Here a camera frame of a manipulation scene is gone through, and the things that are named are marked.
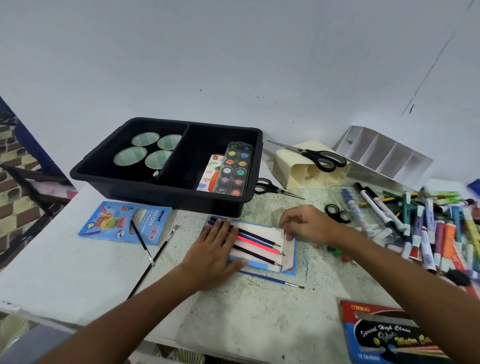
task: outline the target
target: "person's right hand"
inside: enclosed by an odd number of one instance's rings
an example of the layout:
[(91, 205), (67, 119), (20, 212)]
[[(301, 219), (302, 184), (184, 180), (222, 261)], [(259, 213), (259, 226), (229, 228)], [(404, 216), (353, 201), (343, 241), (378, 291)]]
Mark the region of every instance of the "person's right hand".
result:
[(330, 245), (342, 230), (342, 224), (330, 218), (313, 205), (301, 205), (286, 210), (280, 219), (280, 227), (292, 240), (295, 235), (316, 244)]

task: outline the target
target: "open pencil box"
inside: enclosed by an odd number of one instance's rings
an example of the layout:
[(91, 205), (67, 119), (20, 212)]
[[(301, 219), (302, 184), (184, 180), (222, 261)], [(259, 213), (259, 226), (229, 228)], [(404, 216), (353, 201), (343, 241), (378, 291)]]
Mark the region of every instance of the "open pencil box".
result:
[[(219, 216), (210, 216), (207, 224), (213, 225)], [(240, 220), (237, 241), (230, 252), (229, 260), (248, 259), (248, 265), (290, 276), (297, 275), (297, 241), (287, 241), (283, 230), (271, 226), (253, 224)]]

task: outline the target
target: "white compartment organizer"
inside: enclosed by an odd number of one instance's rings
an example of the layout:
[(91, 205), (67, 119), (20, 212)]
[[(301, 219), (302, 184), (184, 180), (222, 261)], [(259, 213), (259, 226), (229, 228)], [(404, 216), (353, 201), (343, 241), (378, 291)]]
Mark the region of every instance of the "white compartment organizer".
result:
[(363, 126), (350, 126), (334, 150), (360, 167), (415, 191), (433, 172), (433, 159)]

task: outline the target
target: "black-handled scissors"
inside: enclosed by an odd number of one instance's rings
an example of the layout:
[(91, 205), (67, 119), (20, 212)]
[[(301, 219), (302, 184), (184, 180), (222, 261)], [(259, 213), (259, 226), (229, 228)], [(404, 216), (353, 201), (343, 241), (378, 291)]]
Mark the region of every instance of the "black-handled scissors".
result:
[(328, 204), (327, 206), (325, 206), (325, 213), (330, 218), (332, 218), (333, 220), (341, 224), (348, 224), (349, 222), (352, 221), (352, 218), (348, 211), (345, 211), (345, 210), (340, 211), (339, 207), (334, 204)]
[(323, 172), (333, 172), (337, 167), (344, 167), (347, 165), (347, 160), (345, 158), (328, 150), (302, 149), (282, 143), (272, 142), (271, 140), (267, 141), (278, 146), (282, 146), (288, 150), (291, 150), (292, 152), (302, 154), (304, 157), (315, 163), (318, 169), (322, 170)]
[(298, 196), (297, 194), (293, 194), (292, 192), (289, 192), (287, 190), (284, 190), (283, 188), (273, 185), (272, 181), (269, 180), (268, 178), (259, 178), (257, 183), (255, 184), (255, 193), (265, 194), (267, 192), (272, 192), (275, 194), (286, 194), (287, 196), (301, 198), (302, 200), (305, 199), (302, 196)]

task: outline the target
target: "black plastic bin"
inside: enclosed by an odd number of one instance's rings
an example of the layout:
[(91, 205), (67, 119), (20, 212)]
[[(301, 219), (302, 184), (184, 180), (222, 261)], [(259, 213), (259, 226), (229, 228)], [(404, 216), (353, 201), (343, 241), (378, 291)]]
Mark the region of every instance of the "black plastic bin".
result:
[[(152, 177), (154, 170), (145, 165), (144, 159), (126, 167), (113, 163), (115, 155), (132, 146), (132, 138), (144, 132), (155, 132), (160, 136), (182, 134), (155, 180)], [(255, 193), (262, 140), (263, 133), (256, 128), (134, 118), (88, 153), (70, 171), (70, 176), (90, 183), (106, 198), (236, 218), (240, 216), (243, 204), (249, 202)], [(210, 156), (223, 154), (231, 141), (250, 143), (254, 148), (244, 195), (197, 191)]]

